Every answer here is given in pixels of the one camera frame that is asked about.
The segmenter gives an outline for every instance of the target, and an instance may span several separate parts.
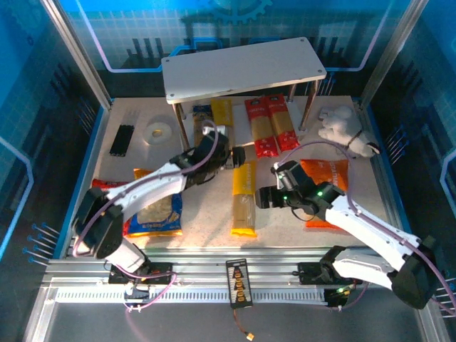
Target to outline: gear logo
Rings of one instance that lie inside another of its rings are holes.
[[[271,0],[199,0],[199,3],[223,24],[234,25],[256,20],[259,14],[264,14],[266,6],[272,5]]]

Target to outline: cable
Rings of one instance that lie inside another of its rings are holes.
[[[186,175],[187,173],[190,173],[190,172],[193,172],[195,170],[197,170],[199,167],[203,166],[210,158],[211,156],[214,154],[215,152],[215,148],[217,147],[217,143],[219,142],[219,131],[217,130],[217,125],[215,125],[215,123],[211,120],[203,120],[202,122],[203,124],[209,124],[211,125],[213,128],[214,128],[214,131],[215,131],[215,137],[214,137],[214,143],[212,144],[212,147],[211,147],[211,150],[209,151],[209,154],[204,157],[201,161],[199,161],[198,163],[196,163],[195,165],[191,166],[191,167],[187,167],[185,169],[182,169],[182,170],[179,170],[179,171],[173,171],[173,172],[166,172],[166,173],[161,173],[161,174],[158,174],[158,175],[154,175],[150,178],[147,178],[147,179],[144,179],[144,180],[140,180],[138,183],[135,183],[134,185],[131,185],[129,188],[127,188],[124,192],[121,192],[119,193],[118,195],[114,196],[112,199],[110,199],[109,201],[107,201],[92,217],[91,219],[87,222],[86,226],[84,227],[83,231],[79,234],[77,240],[75,241],[75,244],[73,246],[73,256],[75,258],[77,257],[84,257],[86,255],[89,255],[90,252],[84,252],[84,253],[78,253],[78,249],[79,249],[79,245],[81,244],[81,242],[84,240],[84,238],[86,237],[88,231],[90,230],[90,228],[93,226],[93,224],[95,223],[95,221],[102,215],[102,213],[104,213],[107,208],[109,208],[113,203],[115,203],[118,199],[126,196],[126,194],[128,194],[129,192],[133,191],[134,189],[136,189],[137,187],[145,184],[145,183],[148,183],[148,182],[152,182],[153,180],[156,180],[156,179],[162,179],[164,177],[170,177],[170,176],[175,176],[175,175]]]
[[[339,311],[342,311],[342,310],[349,309],[349,308],[351,308],[352,306],[355,306],[356,303],[358,303],[358,302],[360,301],[360,299],[364,296],[364,293],[367,291],[368,287],[369,287],[369,283],[366,282],[366,283],[365,283],[365,286],[364,286],[364,289],[361,291],[361,293],[359,294],[359,296],[356,297],[356,299],[355,299],[354,301],[352,301],[351,303],[349,303],[349,304],[347,304],[347,305],[345,305],[345,306],[342,306],[342,307],[338,308],[338,310],[339,310]]]
[[[348,201],[348,206],[350,207],[351,210],[353,210],[353,212],[356,213],[356,215],[358,217],[360,217],[364,222],[367,222],[368,224],[376,227],[378,230],[380,230],[381,232],[389,235],[390,237],[398,240],[403,246],[406,246],[407,248],[409,248],[413,253],[417,254],[428,266],[429,268],[432,270],[432,272],[434,272],[435,276],[439,279],[440,283],[442,284],[443,288],[445,289],[445,291],[447,292],[447,295],[450,297],[450,300],[451,300],[451,304],[453,305],[454,308],[456,308],[456,297],[455,295],[453,294],[453,292],[451,291],[450,289],[450,286],[448,285],[448,283],[445,281],[445,278],[443,277],[443,275],[440,273],[440,271],[437,269],[437,267],[429,260],[429,258],[427,256],[425,256],[418,248],[416,248],[415,246],[413,246],[409,241],[406,241],[404,240],[402,237],[400,237],[399,235],[397,235],[395,232],[392,232],[390,231],[388,228],[384,227],[381,223],[379,222],[376,222],[374,220],[372,220],[370,217],[364,215],[361,211],[359,211],[358,209],[356,209],[355,207],[355,204],[353,203],[353,199],[352,199],[352,193],[353,193],[353,168],[351,167],[351,159],[350,159],[350,156],[348,155],[348,153],[343,150],[339,145],[335,144],[335,143],[332,143],[332,142],[329,142],[329,141],[312,141],[312,142],[308,142],[306,144],[303,144],[303,145],[300,145],[298,147],[295,147],[292,151],[290,151],[290,153],[288,153],[284,159],[282,159],[280,162],[279,162],[279,166],[283,165],[285,160],[287,160],[293,153],[295,153],[297,150],[300,150],[301,148],[303,147],[306,147],[306,146],[309,146],[309,145],[316,145],[316,144],[326,144],[326,145],[330,145],[330,146],[333,146],[335,147],[337,150],[341,151],[343,153],[343,155],[345,155],[345,157],[347,158],[348,160],[348,191],[347,191],[347,201]],[[454,317],[456,317],[456,312],[452,312],[451,313]]]
[[[247,337],[247,340],[252,341],[254,339],[254,334],[246,331],[244,328],[242,328],[239,319],[237,318],[237,313],[236,309],[233,309],[233,317],[234,317],[234,322],[236,326],[239,328],[239,330]]]

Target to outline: red pasta package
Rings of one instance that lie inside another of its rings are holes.
[[[284,96],[282,94],[269,95],[266,97],[266,105],[269,109],[272,129],[274,130],[280,151],[293,150],[295,147],[298,147],[298,138],[294,132]]]
[[[92,181],[92,187],[99,187],[102,190],[107,190],[112,187],[119,187],[119,186],[125,185],[125,184],[128,184],[128,182],[109,182],[106,180],[97,180],[97,179]],[[131,218],[128,219],[128,221],[123,224],[123,228],[122,228],[123,237],[126,234],[128,234],[128,228],[130,228],[130,222],[131,222]]]
[[[279,155],[276,138],[272,131],[268,110],[264,98],[254,98],[245,101],[250,129],[255,141],[256,156],[276,157]]]

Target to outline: shelf leg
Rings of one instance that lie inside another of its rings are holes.
[[[290,90],[288,92],[288,97],[286,98],[286,102],[293,102],[294,93],[296,92],[297,85],[298,85],[297,83],[290,85]]]
[[[188,143],[187,133],[185,132],[184,123],[182,122],[182,117],[185,118],[184,110],[182,109],[182,104],[180,103],[173,103],[172,109],[177,118],[177,123],[179,123],[180,129],[180,138],[182,139],[182,144],[184,145],[184,151],[190,149],[190,144]]]
[[[311,91],[307,98],[306,107],[304,108],[304,114],[302,115],[301,123],[299,124],[300,131],[306,130],[307,119],[309,119],[309,113],[311,112],[312,103],[314,103],[319,83],[320,83],[320,81],[316,80],[316,81],[312,82],[312,84],[311,84]]]

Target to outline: spaghetti package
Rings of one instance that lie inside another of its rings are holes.
[[[241,167],[234,169],[231,235],[257,237],[254,199],[256,166],[255,162],[246,162]]]
[[[227,127],[229,148],[234,146],[234,120],[232,102],[228,98],[214,98],[211,100],[212,117],[215,125]]]
[[[294,132],[293,123],[288,108],[286,107],[284,96],[282,94],[267,96],[266,105],[269,110],[272,129],[274,130],[280,150],[283,152],[298,147],[298,138]]]
[[[265,98],[246,100],[245,107],[249,116],[250,129],[255,142],[256,156],[276,157],[279,155],[276,139],[269,120]]]
[[[203,121],[213,120],[212,110],[210,105],[194,105],[193,106],[193,143],[198,146],[204,135],[202,134]]]
[[[110,189],[111,187],[120,187],[125,184],[128,184],[128,182],[109,182],[109,181],[97,180],[97,179],[92,180],[92,187],[99,187],[102,190],[107,190],[107,189]],[[131,219],[127,220],[127,222],[125,222],[123,224],[122,236],[125,236],[128,234],[128,228],[130,227],[130,222],[131,222]]]

